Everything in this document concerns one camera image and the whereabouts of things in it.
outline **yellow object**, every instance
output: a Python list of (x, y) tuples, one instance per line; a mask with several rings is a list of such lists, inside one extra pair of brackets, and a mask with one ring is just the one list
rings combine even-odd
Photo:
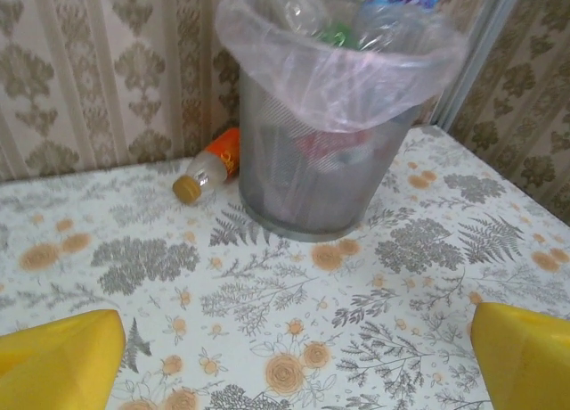
[(118, 313), (95, 310), (0, 337), (0, 409), (102, 410), (125, 348)]
[(191, 176), (181, 176), (178, 178), (175, 183), (172, 184), (172, 190), (180, 202), (189, 205), (194, 203), (202, 195), (200, 184)]
[(570, 409), (570, 323), (480, 303), (471, 341), (495, 410)]

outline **orange flower print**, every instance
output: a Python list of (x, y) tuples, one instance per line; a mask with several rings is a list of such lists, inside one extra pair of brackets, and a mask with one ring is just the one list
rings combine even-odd
[(416, 189), (427, 189), (429, 187), (429, 182), (423, 176), (409, 176), (408, 183), (410, 183)]
[(383, 274), (376, 274), (374, 278), (372, 278), (372, 286), (374, 288), (382, 288), (386, 284), (386, 280), (384, 279)]
[(178, 355), (172, 355), (162, 361), (162, 373), (165, 376), (172, 376), (182, 371), (182, 359)]
[(65, 218), (62, 221), (58, 221), (55, 225), (55, 230), (58, 232), (65, 232), (73, 227), (73, 220), (71, 218)]
[(405, 285), (405, 287), (409, 290), (411, 290), (412, 288), (416, 288), (416, 283), (413, 279), (411, 278), (406, 278), (403, 280), (403, 284)]
[(157, 410), (157, 407), (146, 399), (137, 399), (123, 404), (118, 410)]
[(188, 292), (188, 289), (186, 287), (184, 287), (182, 290), (175, 288), (175, 291), (178, 296), (174, 297), (173, 299), (178, 300), (180, 302), (180, 307), (186, 310), (186, 307), (192, 302), (192, 295)]
[(161, 408), (164, 410), (198, 410), (198, 395), (188, 388), (175, 390)]
[(41, 214), (35, 214), (34, 216), (32, 216), (32, 223), (34, 225), (39, 225), (40, 223), (44, 223), (44, 216), (42, 216)]
[(69, 254), (84, 250), (91, 243), (90, 234), (72, 234), (61, 243), (61, 249)]
[(533, 238), (538, 243), (545, 243), (546, 242), (546, 239), (544, 239), (544, 236), (542, 236), (541, 234), (534, 234)]
[(481, 294), (479, 294), (477, 291), (470, 292), (468, 294), (468, 297), (469, 297), (469, 303), (471, 303), (474, 306), (477, 306), (479, 303), (483, 301)]
[(408, 328), (406, 322), (401, 318), (395, 320), (395, 327), (399, 328), (400, 330), (405, 330), (406, 328)]
[(441, 385), (442, 381), (444, 381), (444, 376), (442, 374), (433, 373), (431, 376), (431, 387), (433, 388), (436, 383)]
[(265, 381), (271, 390), (282, 397), (299, 392), (305, 383), (303, 366), (290, 354), (273, 357), (265, 367)]
[(208, 333), (208, 336), (212, 336), (212, 339), (215, 339), (217, 336), (227, 336), (228, 332), (225, 332), (222, 325), (214, 324), (212, 325), (212, 329)]
[(222, 268), (222, 260), (219, 257), (213, 257), (210, 259), (210, 268), (214, 270), (220, 270)]
[(330, 350), (324, 343), (313, 342), (306, 346), (303, 359), (308, 368), (323, 368), (330, 361)]
[(303, 260), (305, 259), (305, 256), (299, 252), (298, 254), (291, 254), (291, 256), (289, 257), (289, 259), (290, 259), (293, 263), (299, 263), (299, 262), (301, 262), (301, 261), (303, 261)]
[(287, 323), (287, 334), (291, 336), (298, 336), (304, 329), (305, 327), (300, 319), (295, 318), (290, 323)]
[(434, 278), (431, 276), (426, 276), (422, 281), (421, 284), (424, 287), (433, 287), (434, 286)]
[(193, 232), (186, 232), (184, 234), (184, 239), (189, 243), (196, 243), (196, 236), (194, 235)]
[(209, 357), (206, 350), (202, 348), (198, 362), (202, 366), (202, 370), (204, 370), (205, 374), (208, 376), (217, 376), (220, 372), (227, 372), (227, 369), (220, 364), (220, 357), (220, 354)]
[(558, 262), (550, 254), (546, 254), (541, 251), (535, 251), (531, 255), (531, 258), (533, 259), (533, 262), (536, 263), (536, 265), (540, 269), (546, 272), (551, 272), (552, 274), (554, 274), (560, 269)]
[(342, 254), (338, 247), (332, 245), (315, 245), (311, 256), (314, 264), (326, 272), (334, 272), (342, 266)]
[(434, 171), (423, 171), (421, 176), (428, 181), (436, 181), (437, 175)]
[(558, 263), (568, 263), (570, 261), (568, 254), (560, 248), (550, 250), (550, 255), (555, 258)]
[(313, 298), (313, 300), (317, 303), (317, 310), (326, 309), (329, 307), (329, 303), (327, 303), (327, 300), (324, 297), (320, 300)]
[(354, 256), (360, 252), (360, 244), (354, 239), (343, 239), (337, 247), (343, 256)]
[(60, 252), (52, 243), (39, 243), (20, 256), (20, 267), (26, 272), (36, 272), (52, 266), (60, 258)]

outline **floral tablecloth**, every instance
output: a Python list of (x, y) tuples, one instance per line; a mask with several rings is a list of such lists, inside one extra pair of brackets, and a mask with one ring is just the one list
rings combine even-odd
[(570, 229), (436, 128), (328, 244), (265, 232), (237, 183), (181, 206), (187, 162), (0, 186), (0, 333), (118, 310), (109, 409), (491, 409), (475, 306), (570, 317)]

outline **orange label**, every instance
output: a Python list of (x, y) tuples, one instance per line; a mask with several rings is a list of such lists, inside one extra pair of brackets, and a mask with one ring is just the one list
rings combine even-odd
[(240, 130), (231, 127), (210, 143), (206, 150), (219, 156), (228, 171), (228, 177), (233, 176), (240, 167)]

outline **wallpaper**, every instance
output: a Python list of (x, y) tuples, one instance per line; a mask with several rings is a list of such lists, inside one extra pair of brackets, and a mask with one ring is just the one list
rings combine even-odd
[(452, 135), (570, 224), (570, 0), (519, 0)]
[[(0, 180), (190, 156), (238, 125), (218, 1), (0, 0)], [(468, 31), (482, 1), (441, 8)]]

